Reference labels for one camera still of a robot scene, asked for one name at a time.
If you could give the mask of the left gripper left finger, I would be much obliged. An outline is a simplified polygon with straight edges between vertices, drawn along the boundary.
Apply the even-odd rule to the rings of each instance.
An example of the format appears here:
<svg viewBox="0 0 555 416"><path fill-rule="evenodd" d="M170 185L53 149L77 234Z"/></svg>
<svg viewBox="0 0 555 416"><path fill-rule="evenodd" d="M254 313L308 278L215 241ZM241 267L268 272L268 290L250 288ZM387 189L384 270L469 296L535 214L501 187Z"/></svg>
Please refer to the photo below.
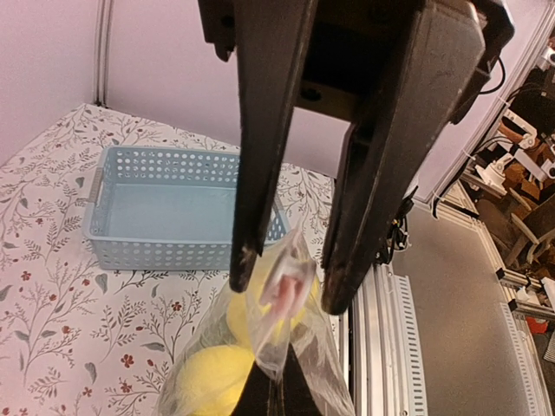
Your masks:
<svg viewBox="0 0 555 416"><path fill-rule="evenodd" d="M315 1L237 1L240 155L229 285L246 290L264 242L297 102Z"/></svg>

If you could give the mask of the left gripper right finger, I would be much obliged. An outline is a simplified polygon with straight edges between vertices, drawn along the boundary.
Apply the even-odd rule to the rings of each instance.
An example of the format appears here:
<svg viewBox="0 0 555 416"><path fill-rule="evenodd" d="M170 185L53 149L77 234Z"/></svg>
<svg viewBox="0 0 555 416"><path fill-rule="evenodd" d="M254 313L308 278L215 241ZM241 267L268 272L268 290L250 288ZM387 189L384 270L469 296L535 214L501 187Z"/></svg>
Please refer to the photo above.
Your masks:
<svg viewBox="0 0 555 416"><path fill-rule="evenodd" d="M469 1L421 1L376 91L346 133L324 247L322 308L342 314L387 238L403 195L485 51Z"/></svg>

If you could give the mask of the clear zip top bag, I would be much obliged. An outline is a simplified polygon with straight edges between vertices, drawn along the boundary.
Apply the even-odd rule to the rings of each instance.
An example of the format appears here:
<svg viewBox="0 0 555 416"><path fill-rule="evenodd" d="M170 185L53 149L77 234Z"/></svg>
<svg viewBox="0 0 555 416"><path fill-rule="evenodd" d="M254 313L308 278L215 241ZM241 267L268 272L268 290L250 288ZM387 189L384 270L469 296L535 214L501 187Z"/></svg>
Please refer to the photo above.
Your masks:
<svg viewBox="0 0 555 416"><path fill-rule="evenodd" d="M264 253L273 247L281 250L295 248L311 257L304 234L299 228L289 231L276 243L267 247ZM336 412L334 415L354 414L355 408L349 395L347 383L343 377L338 352L336 351L336 343L333 339L330 326L330 319L320 307L318 276L316 283L317 295L307 298L304 303L304 315L298 324L293 328L289 324L283 325L283 331L281 333L273 332L270 339L263 343L258 351L238 344L228 328L226 313L232 294L236 292L232 291L229 286L224 286L213 305L201 319L192 339L186 344L179 359L174 363L161 389L154 410L155 414L169 415L167 413L170 407L169 392L170 388L176 384L179 369L187 358L203 348L220 345L237 345L245 348L253 353L255 358L254 363L258 364L266 375L270 376L273 380L280 380L284 371L289 346L298 346L301 350L304 350L314 340L318 340L318 361L325 365L326 399L333 406L333 410Z"/></svg>

